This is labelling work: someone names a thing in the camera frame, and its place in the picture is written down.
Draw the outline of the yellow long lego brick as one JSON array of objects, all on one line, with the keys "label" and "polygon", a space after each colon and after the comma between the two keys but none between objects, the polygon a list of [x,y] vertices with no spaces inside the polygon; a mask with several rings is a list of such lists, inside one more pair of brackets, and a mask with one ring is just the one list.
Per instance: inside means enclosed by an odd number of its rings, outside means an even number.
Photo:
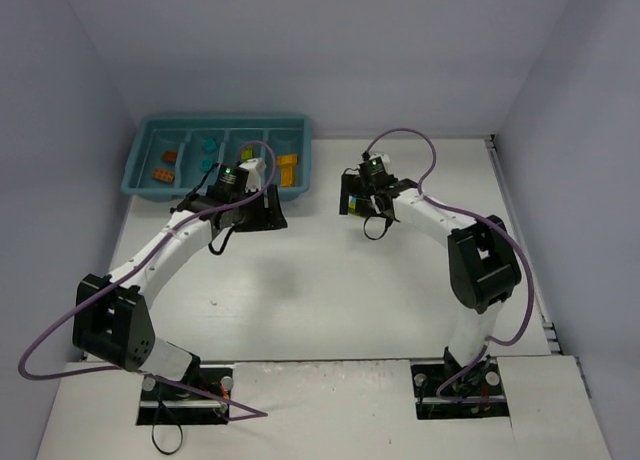
[{"label": "yellow long lego brick", "polygon": [[280,186],[292,188],[295,186],[295,166],[283,165],[280,167]]}]

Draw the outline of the brown long lego brick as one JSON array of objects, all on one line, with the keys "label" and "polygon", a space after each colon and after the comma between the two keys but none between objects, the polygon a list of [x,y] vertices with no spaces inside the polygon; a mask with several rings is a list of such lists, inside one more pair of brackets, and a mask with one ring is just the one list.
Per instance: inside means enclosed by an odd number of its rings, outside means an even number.
[{"label": "brown long lego brick", "polygon": [[175,181],[175,173],[164,168],[155,168],[151,176],[153,180],[164,184],[173,184]]}]

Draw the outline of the orange lego brick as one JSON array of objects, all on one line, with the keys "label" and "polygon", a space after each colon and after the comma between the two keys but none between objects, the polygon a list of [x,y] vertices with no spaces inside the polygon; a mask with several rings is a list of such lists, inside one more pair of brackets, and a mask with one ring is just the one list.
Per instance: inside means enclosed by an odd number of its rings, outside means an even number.
[{"label": "orange lego brick", "polygon": [[279,167],[295,166],[298,164],[298,155],[288,154],[288,155],[278,156],[276,159],[276,162]]}]

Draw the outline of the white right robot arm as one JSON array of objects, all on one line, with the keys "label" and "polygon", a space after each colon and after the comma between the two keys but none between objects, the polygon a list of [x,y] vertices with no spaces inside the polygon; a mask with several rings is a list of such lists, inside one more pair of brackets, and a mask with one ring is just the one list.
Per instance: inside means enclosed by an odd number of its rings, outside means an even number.
[{"label": "white right robot arm", "polygon": [[443,356],[445,371],[453,376],[473,369],[486,356],[497,317],[522,280],[504,236],[483,222],[432,205],[414,181],[387,173],[380,162],[373,173],[365,164],[342,173],[339,213],[381,218],[386,228],[411,226],[447,250],[449,284],[459,307]]}]

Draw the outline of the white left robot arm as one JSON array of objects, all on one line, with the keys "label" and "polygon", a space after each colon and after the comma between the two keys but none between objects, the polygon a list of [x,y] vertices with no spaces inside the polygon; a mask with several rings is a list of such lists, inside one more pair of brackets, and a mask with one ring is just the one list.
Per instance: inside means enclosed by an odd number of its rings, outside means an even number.
[{"label": "white left robot arm", "polygon": [[79,284],[73,344],[114,367],[191,384],[200,358],[155,333],[150,308],[171,278],[220,233],[287,226],[263,159],[223,165],[203,194],[191,192],[171,210],[161,231],[125,264]]}]

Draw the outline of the teal compartment tray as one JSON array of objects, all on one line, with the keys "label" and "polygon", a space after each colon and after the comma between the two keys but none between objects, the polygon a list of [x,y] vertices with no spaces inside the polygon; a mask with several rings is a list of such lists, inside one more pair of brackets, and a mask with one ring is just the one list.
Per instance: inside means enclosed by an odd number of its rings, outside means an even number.
[{"label": "teal compartment tray", "polygon": [[[218,150],[208,153],[203,143],[213,138]],[[291,201],[309,190],[312,164],[312,127],[308,117],[301,114],[158,114],[144,118],[135,137],[121,189],[127,195],[137,195],[149,201],[167,202],[184,196],[206,173],[212,184],[217,176],[213,168],[201,170],[201,162],[211,159],[214,165],[230,165],[241,160],[241,151],[252,147],[254,156],[271,161],[265,149],[254,142],[269,145],[276,157],[298,155],[295,165],[295,186],[280,186],[280,169],[274,183],[279,187],[280,199]],[[177,151],[175,164],[161,160],[165,151]],[[173,184],[152,179],[155,168],[175,173]]]}]

